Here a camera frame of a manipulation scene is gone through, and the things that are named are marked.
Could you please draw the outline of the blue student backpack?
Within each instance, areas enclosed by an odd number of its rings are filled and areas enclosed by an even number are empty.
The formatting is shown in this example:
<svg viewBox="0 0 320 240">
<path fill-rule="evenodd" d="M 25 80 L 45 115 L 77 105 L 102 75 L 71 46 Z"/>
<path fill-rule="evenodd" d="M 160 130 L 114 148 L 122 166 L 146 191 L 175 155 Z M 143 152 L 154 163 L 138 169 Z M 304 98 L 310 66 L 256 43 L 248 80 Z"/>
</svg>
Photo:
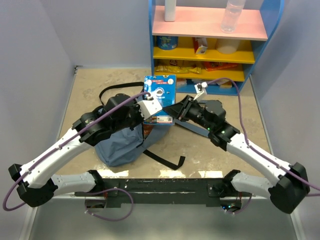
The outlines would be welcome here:
<svg viewBox="0 0 320 240">
<path fill-rule="evenodd" d="M 148 150 L 150 146 L 162 139 L 169 129 L 169 125 L 141 123 L 133 130 L 125 128 L 112 134 L 109 139 L 99 142 L 95 146 L 95 151 L 99 159 L 109 167 L 132 163 L 141 154 L 145 154 L 158 163 L 177 170 L 184 164 L 185 156 L 181 155 L 176 165 Z"/>
</svg>

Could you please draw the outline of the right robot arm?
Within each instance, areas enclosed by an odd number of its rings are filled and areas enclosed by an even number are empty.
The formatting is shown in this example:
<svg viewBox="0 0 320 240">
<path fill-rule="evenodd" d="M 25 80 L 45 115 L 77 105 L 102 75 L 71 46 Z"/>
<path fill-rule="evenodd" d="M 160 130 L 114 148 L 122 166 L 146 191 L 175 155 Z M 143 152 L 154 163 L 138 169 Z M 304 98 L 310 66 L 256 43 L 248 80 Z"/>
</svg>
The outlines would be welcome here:
<svg viewBox="0 0 320 240">
<path fill-rule="evenodd" d="M 264 151 L 249 141 L 226 121 L 226 111 L 218 100 L 201 106 L 193 97 L 163 109 L 173 119 L 192 121 L 208 131 L 208 138 L 216 146 L 229 152 L 258 170 L 263 176 L 251 176 L 238 170 L 231 171 L 223 183 L 223 192 L 230 197 L 238 192 L 270 199 L 273 205 L 291 214 L 310 192 L 306 168 L 300 163 L 291 165 Z"/>
</svg>

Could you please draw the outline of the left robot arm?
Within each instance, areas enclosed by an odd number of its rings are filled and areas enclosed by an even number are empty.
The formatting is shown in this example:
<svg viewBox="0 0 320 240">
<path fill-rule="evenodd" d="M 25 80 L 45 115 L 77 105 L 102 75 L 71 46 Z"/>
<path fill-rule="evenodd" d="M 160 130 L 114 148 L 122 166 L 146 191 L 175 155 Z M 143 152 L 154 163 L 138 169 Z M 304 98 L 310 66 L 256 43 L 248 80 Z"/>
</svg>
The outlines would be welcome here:
<svg viewBox="0 0 320 240">
<path fill-rule="evenodd" d="M 57 175 L 70 160 L 113 137 L 123 129 L 133 130 L 162 110 L 159 101 L 148 92 L 134 96 L 119 93 L 106 105 L 84 113 L 54 145 L 30 162 L 13 164 L 8 171 L 13 188 L 30 207 L 38 207 L 54 196 L 83 192 L 99 196 L 105 182 L 96 170 L 82 174 Z"/>
</svg>

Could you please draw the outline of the blue bottom book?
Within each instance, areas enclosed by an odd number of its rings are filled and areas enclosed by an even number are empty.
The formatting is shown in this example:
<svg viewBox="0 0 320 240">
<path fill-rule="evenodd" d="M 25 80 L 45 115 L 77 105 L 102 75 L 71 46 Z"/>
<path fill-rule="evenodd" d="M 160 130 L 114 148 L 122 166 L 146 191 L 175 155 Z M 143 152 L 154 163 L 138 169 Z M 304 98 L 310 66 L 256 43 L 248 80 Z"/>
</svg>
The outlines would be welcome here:
<svg viewBox="0 0 320 240">
<path fill-rule="evenodd" d="M 176 103 L 177 78 L 172 75 L 148 75 L 144 77 L 145 92 L 151 93 L 161 106 L 168 107 Z M 163 110 L 151 116 L 145 122 L 147 125 L 173 125 L 173 118 Z"/>
</svg>

